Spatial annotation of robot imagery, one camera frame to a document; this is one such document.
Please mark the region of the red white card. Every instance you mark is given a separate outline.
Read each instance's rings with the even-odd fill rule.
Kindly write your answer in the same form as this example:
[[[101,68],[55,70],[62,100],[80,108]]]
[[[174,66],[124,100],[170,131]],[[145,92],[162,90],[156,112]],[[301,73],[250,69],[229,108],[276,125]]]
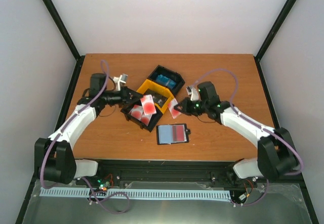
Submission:
[[[176,98],[172,99],[169,103],[168,103],[168,109],[171,113],[171,116],[173,119],[177,118],[179,115],[181,115],[181,112],[177,111],[175,109],[175,106],[178,104]]]
[[[143,108],[143,113],[145,115],[153,115],[156,113],[156,108],[154,105],[154,101],[152,98],[152,95],[144,95],[141,99],[140,99],[142,108]]]
[[[173,143],[183,143],[187,141],[186,127],[184,124],[172,125]]]

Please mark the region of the red white credit cards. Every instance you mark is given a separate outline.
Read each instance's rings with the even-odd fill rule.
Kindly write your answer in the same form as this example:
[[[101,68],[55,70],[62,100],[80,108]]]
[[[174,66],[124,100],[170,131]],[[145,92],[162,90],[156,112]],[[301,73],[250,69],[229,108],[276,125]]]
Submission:
[[[146,126],[149,125],[152,115],[145,115],[143,113],[142,106],[134,106],[132,110],[130,110],[129,114],[133,116],[135,119],[141,121]]]

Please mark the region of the yellow bin with black cards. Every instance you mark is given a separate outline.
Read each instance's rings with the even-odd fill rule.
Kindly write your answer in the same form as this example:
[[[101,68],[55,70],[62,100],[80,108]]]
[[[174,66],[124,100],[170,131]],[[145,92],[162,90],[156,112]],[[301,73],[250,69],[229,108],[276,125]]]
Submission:
[[[149,79],[142,83],[137,92],[143,95],[152,95],[154,104],[162,114],[166,112],[169,103],[175,98],[170,89]]]

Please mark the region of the black bin with blue cards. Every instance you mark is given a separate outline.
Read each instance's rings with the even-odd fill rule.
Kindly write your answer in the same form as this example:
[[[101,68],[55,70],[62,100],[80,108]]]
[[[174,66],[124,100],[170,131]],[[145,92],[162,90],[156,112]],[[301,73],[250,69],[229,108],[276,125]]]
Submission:
[[[185,84],[183,77],[164,66],[158,65],[148,76],[148,79],[166,87],[176,96]]]

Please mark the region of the black card holder wallet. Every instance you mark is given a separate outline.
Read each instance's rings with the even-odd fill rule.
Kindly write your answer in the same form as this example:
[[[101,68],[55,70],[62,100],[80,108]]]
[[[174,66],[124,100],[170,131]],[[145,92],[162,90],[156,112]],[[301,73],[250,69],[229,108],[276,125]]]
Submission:
[[[188,143],[191,130],[187,124],[166,124],[156,127],[156,140],[158,145],[172,145]]]

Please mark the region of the black bin with red cards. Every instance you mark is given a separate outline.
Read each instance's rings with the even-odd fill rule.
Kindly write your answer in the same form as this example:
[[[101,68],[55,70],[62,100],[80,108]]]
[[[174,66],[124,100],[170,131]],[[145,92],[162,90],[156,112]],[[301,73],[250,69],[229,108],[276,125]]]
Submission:
[[[124,114],[127,121],[132,121],[139,125],[141,129],[152,132],[163,115],[157,106],[155,109],[155,114],[145,115],[140,101],[137,101],[134,104],[123,107],[121,113]]]

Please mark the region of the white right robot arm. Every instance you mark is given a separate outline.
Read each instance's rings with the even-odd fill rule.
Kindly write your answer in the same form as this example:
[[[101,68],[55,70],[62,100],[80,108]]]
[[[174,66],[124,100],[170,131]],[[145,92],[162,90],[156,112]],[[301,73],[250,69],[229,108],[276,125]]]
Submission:
[[[237,178],[264,177],[273,181],[282,175],[297,174],[301,163],[291,135],[285,128],[262,125],[229,101],[220,100],[210,81],[200,83],[197,88],[187,87],[187,93],[188,97],[174,106],[176,111],[196,117],[206,114],[256,147],[256,158],[239,160],[233,165],[232,171]]]

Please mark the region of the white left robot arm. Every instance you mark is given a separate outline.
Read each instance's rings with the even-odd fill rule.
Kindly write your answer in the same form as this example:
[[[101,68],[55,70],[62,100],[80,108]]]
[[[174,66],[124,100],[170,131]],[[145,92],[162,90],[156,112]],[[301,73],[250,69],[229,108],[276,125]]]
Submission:
[[[125,107],[143,97],[126,86],[127,77],[126,74],[114,77],[114,89],[108,90],[107,83],[111,78],[105,73],[92,74],[90,86],[77,102],[73,113],[49,137],[36,141],[34,168],[43,188],[46,187],[46,181],[68,184],[81,177],[87,177],[95,185],[104,182],[105,171],[98,167],[98,162],[76,160],[73,148],[85,129],[106,106]]]

